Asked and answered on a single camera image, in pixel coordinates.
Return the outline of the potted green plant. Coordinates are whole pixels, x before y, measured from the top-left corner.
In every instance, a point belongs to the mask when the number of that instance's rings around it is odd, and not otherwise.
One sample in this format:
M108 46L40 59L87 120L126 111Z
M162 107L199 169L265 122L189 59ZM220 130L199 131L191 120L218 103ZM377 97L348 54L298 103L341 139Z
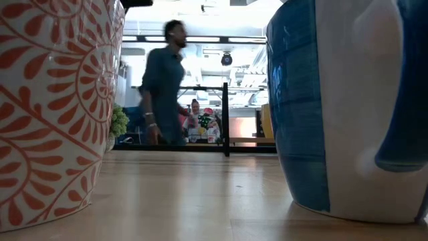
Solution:
M116 138L126 133L128 122L129 118L124 113L123 108L118 104L114 104L110 122L110 129L106 142L106 153L113 149L116 142Z

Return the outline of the blue and white mug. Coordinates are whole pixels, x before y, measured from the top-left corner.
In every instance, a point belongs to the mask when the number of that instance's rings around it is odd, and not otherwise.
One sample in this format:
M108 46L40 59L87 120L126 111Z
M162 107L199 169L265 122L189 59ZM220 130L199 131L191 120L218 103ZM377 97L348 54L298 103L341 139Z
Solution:
M286 0L266 37L294 201L364 222L428 216L428 0Z

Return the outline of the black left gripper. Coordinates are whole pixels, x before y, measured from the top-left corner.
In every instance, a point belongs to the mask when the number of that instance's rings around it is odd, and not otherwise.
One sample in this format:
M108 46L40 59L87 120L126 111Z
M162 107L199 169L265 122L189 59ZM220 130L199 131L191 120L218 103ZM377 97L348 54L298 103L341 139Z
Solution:
M120 0L124 8L132 7L150 7L153 5L153 0Z

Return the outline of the black aluminium rig frame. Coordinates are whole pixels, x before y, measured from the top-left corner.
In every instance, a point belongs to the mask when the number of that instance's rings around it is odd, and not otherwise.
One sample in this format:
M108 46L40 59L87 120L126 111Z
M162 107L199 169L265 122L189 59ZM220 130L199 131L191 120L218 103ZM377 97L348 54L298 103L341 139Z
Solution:
M115 145L114 151L176 151L176 152L209 152L209 153L277 153L275 147L239 147L211 144L195 145Z

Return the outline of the orange floral pattern mug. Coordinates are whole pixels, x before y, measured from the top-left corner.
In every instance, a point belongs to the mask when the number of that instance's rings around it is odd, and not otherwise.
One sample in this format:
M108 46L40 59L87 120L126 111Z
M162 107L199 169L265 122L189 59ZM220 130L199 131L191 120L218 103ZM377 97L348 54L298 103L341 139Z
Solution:
M0 0L0 233L90 204L124 17L120 0Z

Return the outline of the long ceiling light bar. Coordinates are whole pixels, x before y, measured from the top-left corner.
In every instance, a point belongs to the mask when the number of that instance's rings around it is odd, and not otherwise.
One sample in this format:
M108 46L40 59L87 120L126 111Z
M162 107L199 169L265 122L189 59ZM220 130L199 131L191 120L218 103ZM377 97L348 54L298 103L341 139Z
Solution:
M136 43L161 43L165 38L159 35L126 35L122 38L123 42ZM229 36L190 36L187 37L188 43L206 43L206 44L258 44L263 45L267 42L265 37L229 37Z

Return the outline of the wooden shelf with black frame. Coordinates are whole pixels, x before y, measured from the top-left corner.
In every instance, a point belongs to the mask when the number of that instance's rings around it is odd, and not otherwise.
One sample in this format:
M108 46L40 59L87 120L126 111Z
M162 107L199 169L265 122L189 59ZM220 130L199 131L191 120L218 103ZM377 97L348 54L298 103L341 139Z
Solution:
M270 144L270 146L261 146L261 147L236 147L231 146L231 138L230 138L230 131L229 131L229 89L228 89L228 83L224 82L222 87L220 88L222 91L222 106L221 106L221 112L222 112L222 129L223 129L223 154L226 157L229 157L232 153L263 153L263 154L274 154L277 153L276 148L274 147L274 141L273 139L267 139L267 138L247 138L247 137L240 137L240 138L232 138L232 143L262 143L262 144Z

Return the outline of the person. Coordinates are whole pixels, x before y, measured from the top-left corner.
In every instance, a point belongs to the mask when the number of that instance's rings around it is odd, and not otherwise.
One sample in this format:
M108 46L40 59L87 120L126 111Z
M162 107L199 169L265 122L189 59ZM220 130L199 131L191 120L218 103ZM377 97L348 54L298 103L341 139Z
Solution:
M211 108L201 109L196 99L192 100L191 113L183 123L183 134L188 143L213 144L221 141L221 120Z
M187 45L185 25L170 20L164 28L167 45L151 50L138 91L140 107L146 123L146 136L153 145L183 145L179 116L187 111L178 103L177 95L185 76L181 50Z

